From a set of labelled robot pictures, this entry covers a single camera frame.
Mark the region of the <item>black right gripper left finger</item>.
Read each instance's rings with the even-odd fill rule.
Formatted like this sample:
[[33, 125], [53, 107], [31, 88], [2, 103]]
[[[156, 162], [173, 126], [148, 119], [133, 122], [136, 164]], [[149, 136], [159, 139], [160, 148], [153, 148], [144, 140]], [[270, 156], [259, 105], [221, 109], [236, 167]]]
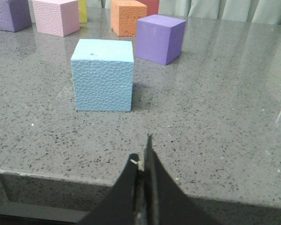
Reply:
[[131, 154], [118, 180], [107, 196], [80, 225], [133, 225], [134, 186], [138, 173], [138, 154]]

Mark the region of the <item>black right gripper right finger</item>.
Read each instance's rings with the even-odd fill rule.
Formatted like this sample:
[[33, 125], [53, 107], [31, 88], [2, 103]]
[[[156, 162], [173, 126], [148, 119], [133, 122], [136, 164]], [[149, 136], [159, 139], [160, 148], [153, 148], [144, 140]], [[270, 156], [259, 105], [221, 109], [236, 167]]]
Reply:
[[144, 150], [144, 184], [150, 225], [219, 225], [196, 206], [165, 170], [148, 136]]

